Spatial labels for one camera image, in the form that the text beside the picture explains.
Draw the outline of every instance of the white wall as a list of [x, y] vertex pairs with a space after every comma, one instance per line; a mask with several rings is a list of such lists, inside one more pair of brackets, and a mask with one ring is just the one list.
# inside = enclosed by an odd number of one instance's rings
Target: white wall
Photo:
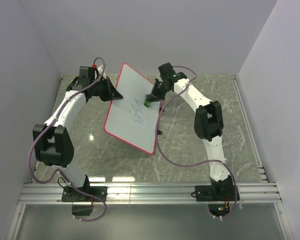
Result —
[[300, 0], [278, 0], [239, 73], [267, 175], [300, 240]]
[[51, 114], [59, 79], [21, 4], [0, 0], [0, 240], [29, 181], [32, 127]]
[[20, 0], [63, 74], [104, 57], [156, 73], [166, 62], [238, 74], [277, 0]]

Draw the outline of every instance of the red border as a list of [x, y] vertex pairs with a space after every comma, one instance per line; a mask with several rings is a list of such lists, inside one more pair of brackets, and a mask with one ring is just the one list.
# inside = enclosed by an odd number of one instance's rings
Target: red border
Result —
[[[135, 70], [135, 69], [134, 69], [132, 66], [130, 66], [128, 63], [124, 63], [124, 64], [122, 64], [122, 66], [121, 66], [120, 73], [119, 73], [119, 77], [118, 77], [118, 81], [116, 81], [116, 84], [115, 84], [115, 88], [116, 88], [116, 89], [117, 89], [117, 86], [118, 86], [118, 83], [119, 83], [120, 76], [121, 76], [122, 70], [123, 70], [123, 68], [124, 68], [124, 65], [127, 65], [127, 66], [129, 66], [130, 68], [132, 68], [134, 71], [136, 71], [138, 74], [140, 74], [140, 76], [142, 76], [145, 80], [147, 80], [149, 83], [151, 83], [151, 84], [153, 85], [153, 83], [150, 82], [148, 79], [146, 79], [140, 72], [138, 72], [137, 70]], [[150, 154], [150, 155], [154, 154], [154, 153], [155, 153], [155, 148], [156, 148], [156, 139], [154, 139], [153, 151], [152, 151], [152, 152], [148, 152], [148, 151], [143, 150], [142, 148], [140, 148], [140, 147], [138, 147], [138, 146], [132, 144], [131, 142], [128, 142], [128, 141], [126, 141], [126, 140], [123, 140], [122, 138], [120, 138], [120, 137], [118, 137], [118, 136], [116, 136], [116, 135], [113, 135], [112, 133], [110, 133], [110, 132], [108, 132], [108, 131], [106, 130], [106, 123], [107, 123], [108, 116], [109, 116], [109, 113], [110, 113], [110, 110], [111, 110], [111, 107], [112, 107], [112, 102], [113, 102], [113, 100], [111, 100], [111, 102], [110, 102], [110, 107], [109, 107], [109, 109], [108, 109], [108, 112], [107, 112], [107, 114], [106, 114], [105, 121], [104, 121], [104, 124], [103, 124], [103, 130], [104, 130], [107, 134], [109, 134], [109, 135], [115, 137], [116, 139], [120, 139], [121, 141], [123, 141], [123, 142], [125, 142], [125, 143], [127, 143], [127, 144], [129, 144], [129, 145], [131, 145], [131, 146], [133, 146], [133, 147], [135, 147], [135, 148], [137, 148], [137, 149], [139, 149], [139, 150], [141, 150], [141, 151], [147, 153], [147, 154]]]

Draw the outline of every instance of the green object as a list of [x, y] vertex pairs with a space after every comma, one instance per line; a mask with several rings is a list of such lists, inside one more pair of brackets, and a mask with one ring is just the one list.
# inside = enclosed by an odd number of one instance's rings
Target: green object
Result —
[[146, 107], [150, 107], [150, 106], [151, 106], [151, 102], [150, 102], [150, 101], [145, 101], [145, 102], [144, 102], [144, 105], [145, 105]]

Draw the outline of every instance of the gray marble surface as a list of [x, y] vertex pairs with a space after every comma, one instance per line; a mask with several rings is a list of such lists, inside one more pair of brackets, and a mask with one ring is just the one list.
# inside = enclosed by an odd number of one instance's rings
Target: gray marble surface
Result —
[[[146, 74], [154, 80], [156, 74]], [[54, 110], [64, 98], [66, 87], [74, 79], [66, 75], [60, 85]], [[115, 84], [118, 74], [109, 74]], [[250, 142], [248, 130], [241, 112], [235, 86], [230, 75], [200, 74], [193, 85], [206, 97], [222, 105], [224, 129], [222, 144], [226, 163], [237, 182], [259, 182], [257, 161]], [[166, 99], [174, 96], [173, 92]], [[74, 159], [79, 167], [96, 181], [117, 182], [196, 182], [209, 181], [209, 165], [177, 167], [161, 157], [158, 150], [153, 155], [142, 152], [103, 129], [110, 102], [99, 97], [89, 100], [75, 118], [69, 134], [74, 146]], [[159, 143], [164, 153], [179, 164], [196, 163], [207, 159], [202, 141], [194, 131], [195, 113], [179, 97], [165, 110], [159, 128], [163, 134]], [[47, 179], [50, 167], [39, 162], [36, 176]]]

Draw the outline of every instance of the whiteboard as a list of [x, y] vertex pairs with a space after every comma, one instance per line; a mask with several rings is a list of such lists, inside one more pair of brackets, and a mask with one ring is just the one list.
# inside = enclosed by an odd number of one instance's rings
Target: whiteboard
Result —
[[124, 63], [115, 88], [123, 99], [112, 100], [104, 122], [104, 131], [148, 154], [155, 152], [159, 102], [146, 107], [146, 95], [153, 84]]

